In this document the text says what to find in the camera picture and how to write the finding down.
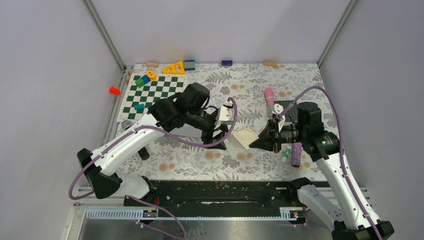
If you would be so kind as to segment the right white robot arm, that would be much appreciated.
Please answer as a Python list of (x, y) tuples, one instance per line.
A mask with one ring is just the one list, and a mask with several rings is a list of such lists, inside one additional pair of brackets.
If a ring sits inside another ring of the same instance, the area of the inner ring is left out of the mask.
[(297, 122), (284, 125), (284, 107), (267, 100), (269, 117), (265, 129), (249, 147), (279, 153), (283, 144), (301, 144), (330, 185), (337, 205), (318, 193), (306, 177), (292, 180), (287, 201), (309, 207), (329, 228), (334, 240), (386, 240), (395, 232), (390, 221), (381, 220), (364, 197), (339, 138), (325, 130), (322, 111), (316, 103), (297, 105)]

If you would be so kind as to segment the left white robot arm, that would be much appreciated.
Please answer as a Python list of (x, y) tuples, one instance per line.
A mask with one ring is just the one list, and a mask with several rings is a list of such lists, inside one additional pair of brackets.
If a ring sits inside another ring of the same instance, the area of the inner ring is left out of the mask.
[[(195, 82), (183, 92), (157, 100), (141, 119), (126, 129), (111, 142), (95, 149), (83, 148), (77, 153), (81, 172), (76, 179), (85, 176), (97, 199), (106, 199), (114, 194), (135, 197), (148, 206), (155, 200), (154, 187), (146, 177), (119, 172), (119, 167), (136, 152), (154, 140), (167, 135), (193, 147), (225, 150), (224, 140), (237, 120), (237, 105), (233, 98), (214, 112), (207, 113), (209, 90)], [(202, 144), (183, 140), (171, 132), (189, 125), (201, 130)]]

